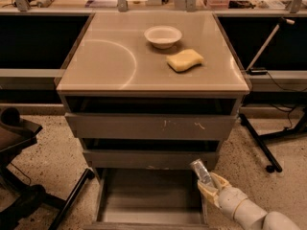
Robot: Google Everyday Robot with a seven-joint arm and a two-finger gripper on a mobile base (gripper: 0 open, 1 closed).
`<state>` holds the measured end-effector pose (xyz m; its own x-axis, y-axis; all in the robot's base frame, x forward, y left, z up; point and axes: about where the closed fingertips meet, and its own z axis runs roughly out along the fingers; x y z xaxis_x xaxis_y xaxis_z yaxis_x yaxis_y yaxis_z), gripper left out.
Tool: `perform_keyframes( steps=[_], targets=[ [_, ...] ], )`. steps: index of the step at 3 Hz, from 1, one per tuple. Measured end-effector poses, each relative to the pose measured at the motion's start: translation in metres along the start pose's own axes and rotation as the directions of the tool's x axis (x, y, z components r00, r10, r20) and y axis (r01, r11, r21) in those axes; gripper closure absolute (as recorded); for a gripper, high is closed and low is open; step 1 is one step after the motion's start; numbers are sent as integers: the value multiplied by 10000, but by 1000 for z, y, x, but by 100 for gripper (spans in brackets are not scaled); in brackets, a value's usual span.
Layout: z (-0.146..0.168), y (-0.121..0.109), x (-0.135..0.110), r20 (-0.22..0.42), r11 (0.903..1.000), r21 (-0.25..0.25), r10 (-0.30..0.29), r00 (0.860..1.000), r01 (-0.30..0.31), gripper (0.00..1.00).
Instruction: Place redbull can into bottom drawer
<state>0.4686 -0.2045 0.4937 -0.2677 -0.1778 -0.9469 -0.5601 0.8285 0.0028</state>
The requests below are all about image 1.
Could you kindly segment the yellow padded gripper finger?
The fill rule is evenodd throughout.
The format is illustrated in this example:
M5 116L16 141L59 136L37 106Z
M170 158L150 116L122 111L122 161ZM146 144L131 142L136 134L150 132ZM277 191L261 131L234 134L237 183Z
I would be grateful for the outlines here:
M198 181L198 189L201 194L209 201L212 205L215 205L217 208L220 207L219 204L219 188L216 186L209 186L207 184Z
M225 178L219 176L218 174L212 172L211 174L212 181L214 182L216 188L221 191L226 187L230 186L230 183Z

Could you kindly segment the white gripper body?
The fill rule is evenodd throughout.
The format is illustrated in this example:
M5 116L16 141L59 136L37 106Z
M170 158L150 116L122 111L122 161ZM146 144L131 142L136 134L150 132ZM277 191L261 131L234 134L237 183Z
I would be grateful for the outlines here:
M218 198L220 211L229 219L233 219L236 209L248 196L240 189L226 187L221 190Z

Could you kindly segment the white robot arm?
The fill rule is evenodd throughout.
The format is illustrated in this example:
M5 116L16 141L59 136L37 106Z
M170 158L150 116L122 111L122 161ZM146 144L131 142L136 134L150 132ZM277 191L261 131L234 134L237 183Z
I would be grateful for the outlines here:
M301 230L284 214L267 212L243 191L213 172L199 177L198 188L207 201L244 230Z

